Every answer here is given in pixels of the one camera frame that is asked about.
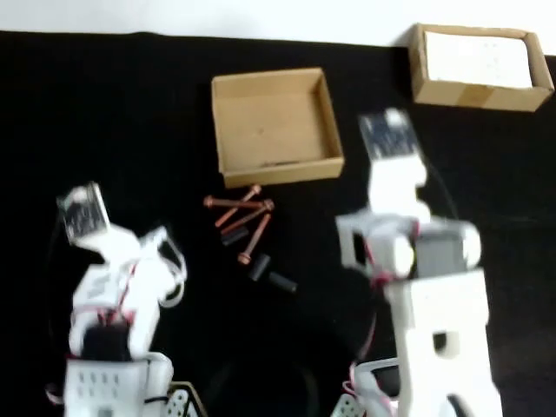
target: black surface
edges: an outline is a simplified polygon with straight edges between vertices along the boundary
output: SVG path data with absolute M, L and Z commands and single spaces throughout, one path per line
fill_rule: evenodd
M 288 377 L 283 364 L 299 364 L 317 381 L 321 415 L 328 415 L 374 308 L 365 280 L 341 268 L 334 216 L 366 201 L 368 160 L 357 115 L 394 106 L 407 109 L 460 217 L 481 227 L 491 362 L 505 416 L 553 415 L 554 99 L 535 114 L 416 105 L 401 49 L 1 33 L 0 51 L 4 192 L 15 212 L 7 225 L 20 234 L 8 265 L 24 268 L 24 277 L 8 285 L 17 290 L 10 293 L 18 306 L 14 341 L 27 366 L 23 377 L 34 378 L 26 393 L 36 404 L 46 406 L 43 383 L 63 372 L 63 355 L 49 354 L 44 300 L 50 300 L 54 344 L 65 352 L 70 297 L 95 259 L 68 248 L 61 236 L 45 281 L 55 198 L 94 180 L 113 222 L 137 233 L 167 222 L 186 256 L 185 299 L 162 311 L 154 343 L 174 362 L 175 378 L 205 393 L 227 363 L 248 358 L 257 372 L 245 366 L 250 385 L 230 400 L 228 415 L 245 400 L 255 410 L 244 415 L 263 415 L 261 407 L 274 402 L 281 406 L 264 415 L 293 417 L 307 412 L 303 383 Z M 548 62 L 554 77 L 556 60 Z M 277 270 L 299 282 L 297 295 L 284 297 L 246 279 L 202 206 L 205 195 L 223 194 L 209 83 L 221 74 L 310 66 L 326 71 L 346 165 L 337 180 L 264 189 L 276 211 L 261 247 Z M 435 181 L 421 195 L 447 214 Z M 394 354 L 388 323 L 382 308 L 372 358 Z M 286 401 L 295 402 L 292 390 L 298 407 Z

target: white robotic arm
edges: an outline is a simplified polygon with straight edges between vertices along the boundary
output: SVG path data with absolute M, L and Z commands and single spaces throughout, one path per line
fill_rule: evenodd
M 109 222 L 91 183 L 58 200 L 69 242 L 98 252 L 73 296 L 63 394 L 68 417 L 159 417 L 171 361 L 149 352 L 162 307 L 182 298 L 187 270 L 165 228 L 143 238 Z M 168 246 L 170 256 L 162 255 Z
M 466 417 L 500 417 L 488 360 L 487 293 L 476 268 L 479 232 L 469 222 L 431 216 L 417 200 L 427 171 L 404 113 L 389 109 L 362 117 L 360 126 L 371 160 L 369 204 L 336 218 L 341 261 L 384 287 L 400 371 L 400 395 L 389 399 L 371 372 L 383 363 L 354 369 L 361 411 L 368 417 L 452 417 L 448 399 L 455 398 Z M 442 349 L 434 347 L 436 334 L 446 337 Z M 341 410 L 339 403 L 333 415 L 344 415 Z

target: copper screw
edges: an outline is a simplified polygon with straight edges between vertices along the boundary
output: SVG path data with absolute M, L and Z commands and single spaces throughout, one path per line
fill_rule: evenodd
M 243 196 L 242 202 L 247 202 L 247 201 L 251 200 L 251 198 L 255 194 L 259 194 L 260 192 L 261 192 L 261 186 L 260 185 L 257 185 L 257 184 L 252 185 L 249 192 L 246 195 Z M 222 215 L 222 217 L 215 222 L 215 226 L 217 228 L 219 228 L 222 224 L 224 224 L 226 222 L 227 219 L 229 219 L 232 215 L 235 214 L 237 209 L 238 209 L 237 207 L 233 207 L 230 210 L 228 210 L 226 213 L 224 213 Z
M 254 211 L 249 215 L 246 215 L 245 217 L 242 217 L 240 220 L 233 222 L 226 228 L 223 228 L 221 233 L 225 235 L 229 231 L 234 230 L 235 228 L 239 228 L 241 225 L 255 219 L 257 216 L 261 215 L 265 211 L 272 211 L 275 207 L 275 204 L 272 202 L 272 200 L 265 200 L 264 202 L 262 202 L 262 204 L 263 207 L 259 208 L 258 210 Z
M 257 230 L 253 233 L 253 237 L 251 237 L 251 240 L 249 241 L 249 245 L 247 245 L 245 250 L 237 256 L 237 261 L 239 263 L 242 263 L 243 265 L 249 265 L 249 263 L 251 262 L 251 252 L 253 252 L 253 249 L 255 249 L 255 246 L 257 246 L 257 243 L 261 239 L 262 232 L 264 232 L 264 229 L 267 227 L 267 224 L 270 221 L 270 217 L 271 215 L 268 213 L 265 214 L 264 217 L 262 217 L 259 226 L 257 226 Z
M 244 207 L 245 209 L 260 209 L 264 207 L 262 202 L 238 202 L 237 200 L 222 200 L 214 198 L 212 195 L 207 195 L 202 201 L 205 207 Z

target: cardboard box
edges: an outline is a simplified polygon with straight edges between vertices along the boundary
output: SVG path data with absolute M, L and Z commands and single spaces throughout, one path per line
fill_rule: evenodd
M 427 73 L 426 31 L 448 35 L 500 36 L 522 39 L 527 47 L 533 87 L 511 89 L 492 85 L 430 80 Z M 553 80 L 548 72 L 539 39 L 534 33 L 524 30 L 417 24 L 409 45 L 409 62 L 412 90 L 417 103 L 535 111 L 554 92 Z
M 340 175 L 344 158 L 322 69 L 217 76 L 212 110 L 227 188 Z

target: screw head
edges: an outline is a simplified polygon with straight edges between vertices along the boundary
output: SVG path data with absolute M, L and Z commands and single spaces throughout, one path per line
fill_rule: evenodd
M 204 200 L 202 201 L 202 203 L 203 203 L 203 205 L 204 205 L 205 207 L 209 207 L 209 208 L 210 208 L 210 207 L 212 207 L 213 200 L 214 200 L 214 199 L 212 198 L 212 195 L 207 195 L 207 196 L 204 198 Z
M 237 256 L 237 261 L 242 265 L 249 265 L 249 263 L 251 262 L 251 256 L 241 252 Z
M 265 208 L 267 211 L 272 211 L 272 210 L 275 209 L 275 203 L 274 203 L 272 200 L 270 200 L 270 199 L 267 199 L 267 200 L 265 200 L 265 201 L 262 202 L 262 203 L 264 204 L 264 208 Z

